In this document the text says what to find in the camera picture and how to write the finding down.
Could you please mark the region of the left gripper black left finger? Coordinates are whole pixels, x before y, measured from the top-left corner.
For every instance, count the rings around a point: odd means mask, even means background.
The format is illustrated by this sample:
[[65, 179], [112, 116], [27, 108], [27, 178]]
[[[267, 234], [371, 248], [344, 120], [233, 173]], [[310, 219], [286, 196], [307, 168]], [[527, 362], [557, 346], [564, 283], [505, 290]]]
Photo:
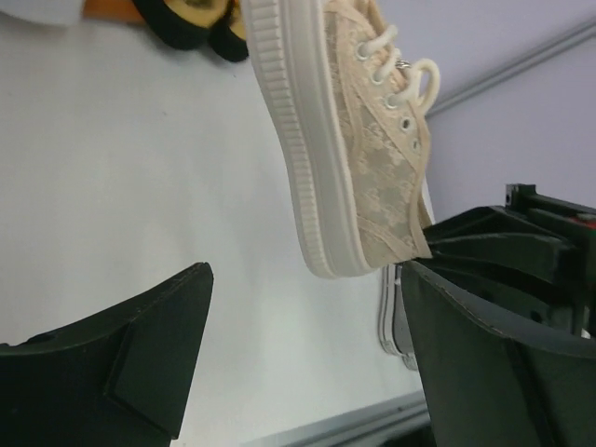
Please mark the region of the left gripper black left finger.
[[5, 446], [168, 446], [181, 434], [210, 309], [206, 263], [1, 347]]

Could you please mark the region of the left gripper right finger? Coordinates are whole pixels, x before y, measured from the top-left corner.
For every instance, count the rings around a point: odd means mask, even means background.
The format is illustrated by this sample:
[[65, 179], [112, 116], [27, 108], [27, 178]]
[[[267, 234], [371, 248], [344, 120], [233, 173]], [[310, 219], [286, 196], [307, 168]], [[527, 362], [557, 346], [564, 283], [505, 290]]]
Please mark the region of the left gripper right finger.
[[439, 446], [592, 446], [595, 343], [521, 317], [418, 262], [401, 287]]

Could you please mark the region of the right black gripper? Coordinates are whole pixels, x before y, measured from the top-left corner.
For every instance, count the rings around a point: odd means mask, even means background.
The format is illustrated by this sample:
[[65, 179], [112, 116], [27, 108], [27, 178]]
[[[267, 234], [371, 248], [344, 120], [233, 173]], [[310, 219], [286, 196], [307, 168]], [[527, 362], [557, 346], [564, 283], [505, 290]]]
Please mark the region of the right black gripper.
[[594, 340], [595, 209], [522, 183], [506, 186], [505, 203], [531, 223], [502, 207], [478, 207], [431, 225], [424, 230], [427, 267], [489, 303], [571, 334], [576, 281], [579, 334]]

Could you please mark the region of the grey canvas sneaker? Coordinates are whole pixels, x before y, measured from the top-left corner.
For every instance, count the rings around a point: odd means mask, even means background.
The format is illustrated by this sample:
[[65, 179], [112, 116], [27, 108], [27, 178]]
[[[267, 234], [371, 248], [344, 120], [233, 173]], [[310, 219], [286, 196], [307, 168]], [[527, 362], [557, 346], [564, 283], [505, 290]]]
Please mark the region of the grey canvas sneaker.
[[401, 264], [392, 264], [382, 269], [378, 339], [388, 355], [401, 358], [408, 370], [417, 372], [418, 365], [402, 296], [401, 268]]

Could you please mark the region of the beige sneaker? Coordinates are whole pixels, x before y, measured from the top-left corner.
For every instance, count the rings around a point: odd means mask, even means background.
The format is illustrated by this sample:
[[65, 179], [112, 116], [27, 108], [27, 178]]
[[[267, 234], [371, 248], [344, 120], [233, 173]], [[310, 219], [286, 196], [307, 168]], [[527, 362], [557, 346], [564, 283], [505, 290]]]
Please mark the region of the beige sneaker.
[[309, 270], [352, 278], [429, 257], [437, 64], [406, 61], [374, 1], [245, 1], [241, 11]]

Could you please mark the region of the gold loafer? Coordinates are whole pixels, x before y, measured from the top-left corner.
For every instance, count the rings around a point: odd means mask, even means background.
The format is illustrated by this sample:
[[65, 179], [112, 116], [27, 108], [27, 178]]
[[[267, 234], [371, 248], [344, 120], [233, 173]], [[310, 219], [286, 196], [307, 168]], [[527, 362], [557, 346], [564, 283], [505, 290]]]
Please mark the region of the gold loafer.
[[200, 47], [210, 29], [229, 10], [223, 1], [133, 0], [153, 35], [167, 47], [191, 50]]
[[249, 57], [239, 1], [228, 2], [224, 15], [211, 28], [209, 45], [225, 61], [240, 63]]

